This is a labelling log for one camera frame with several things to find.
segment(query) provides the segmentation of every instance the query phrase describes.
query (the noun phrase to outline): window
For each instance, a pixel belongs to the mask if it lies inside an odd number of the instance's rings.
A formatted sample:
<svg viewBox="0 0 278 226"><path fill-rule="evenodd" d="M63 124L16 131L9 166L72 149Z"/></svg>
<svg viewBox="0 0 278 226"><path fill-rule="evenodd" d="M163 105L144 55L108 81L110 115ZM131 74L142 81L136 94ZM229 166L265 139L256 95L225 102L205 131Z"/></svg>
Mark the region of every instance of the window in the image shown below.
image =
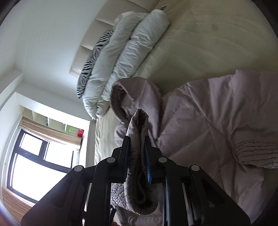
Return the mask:
<svg viewBox="0 0 278 226"><path fill-rule="evenodd" d="M74 151L21 130L12 153L7 188L33 203L39 201L71 169Z"/></svg>

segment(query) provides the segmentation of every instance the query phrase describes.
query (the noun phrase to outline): headboard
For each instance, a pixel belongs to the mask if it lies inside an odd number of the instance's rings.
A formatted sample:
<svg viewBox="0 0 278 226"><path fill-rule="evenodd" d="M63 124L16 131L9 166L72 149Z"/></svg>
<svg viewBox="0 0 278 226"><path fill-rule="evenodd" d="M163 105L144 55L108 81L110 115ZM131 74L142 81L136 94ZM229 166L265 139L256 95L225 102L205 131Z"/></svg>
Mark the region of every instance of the headboard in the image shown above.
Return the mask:
<svg viewBox="0 0 278 226"><path fill-rule="evenodd" d="M75 54L70 74L79 77L84 63L102 33L114 26L114 20L121 13L135 11L149 13L159 0L107 0L100 9Z"/></svg>

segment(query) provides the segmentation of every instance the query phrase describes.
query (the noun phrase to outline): red object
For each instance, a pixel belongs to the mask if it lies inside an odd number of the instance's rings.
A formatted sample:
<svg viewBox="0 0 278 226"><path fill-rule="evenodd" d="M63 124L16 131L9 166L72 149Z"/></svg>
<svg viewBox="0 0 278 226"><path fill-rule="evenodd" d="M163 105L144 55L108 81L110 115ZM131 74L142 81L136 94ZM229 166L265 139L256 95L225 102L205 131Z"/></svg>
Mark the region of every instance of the red object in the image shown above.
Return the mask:
<svg viewBox="0 0 278 226"><path fill-rule="evenodd" d="M83 129L79 129L79 131L77 133L77 136L78 137L83 137L83 133L84 133L84 130Z"/></svg>

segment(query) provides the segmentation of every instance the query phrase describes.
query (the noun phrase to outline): beige curtain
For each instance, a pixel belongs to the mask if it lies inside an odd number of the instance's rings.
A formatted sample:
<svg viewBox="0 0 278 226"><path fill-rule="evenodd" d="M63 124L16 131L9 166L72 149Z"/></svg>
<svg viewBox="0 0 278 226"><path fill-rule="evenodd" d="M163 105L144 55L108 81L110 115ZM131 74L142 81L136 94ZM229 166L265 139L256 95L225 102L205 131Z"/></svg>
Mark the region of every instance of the beige curtain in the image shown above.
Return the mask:
<svg viewBox="0 0 278 226"><path fill-rule="evenodd" d="M20 223L23 216L34 206L34 203L25 201L4 187L2 187L2 193L4 206L14 219Z"/></svg>
<svg viewBox="0 0 278 226"><path fill-rule="evenodd" d="M57 142L60 144L71 145L75 150L79 150L81 146L81 138L75 137L55 129L43 126L28 118L23 117L19 123L19 127L26 132L33 134L47 142Z"/></svg>

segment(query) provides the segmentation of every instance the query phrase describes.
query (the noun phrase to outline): silver screw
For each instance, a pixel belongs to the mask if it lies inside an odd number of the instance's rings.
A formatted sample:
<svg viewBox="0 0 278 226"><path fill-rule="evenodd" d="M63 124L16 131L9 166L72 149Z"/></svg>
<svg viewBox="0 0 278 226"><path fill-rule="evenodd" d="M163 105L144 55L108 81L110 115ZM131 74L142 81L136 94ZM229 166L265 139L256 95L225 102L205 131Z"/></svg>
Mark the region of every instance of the silver screw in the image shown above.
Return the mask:
<svg viewBox="0 0 278 226"><path fill-rule="evenodd" d="M167 162L167 159L164 158L164 157L160 157L160 158L158 159L158 161L160 161L161 163L165 163L165 162Z"/></svg>
<svg viewBox="0 0 278 226"><path fill-rule="evenodd" d="M107 159L107 162L113 163L113 162L115 162L115 158L114 158L114 157L109 157L109 158Z"/></svg>
<svg viewBox="0 0 278 226"><path fill-rule="evenodd" d="M192 169L193 171L199 171L199 170L200 170L200 167L197 166L197 165L193 165L193 166L191 167L191 169Z"/></svg>
<svg viewBox="0 0 278 226"><path fill-rule="evenodd" d="M83 166L74 167L74 171L76 171L76 172L80 172L81 170L83 170Z"/></svg>

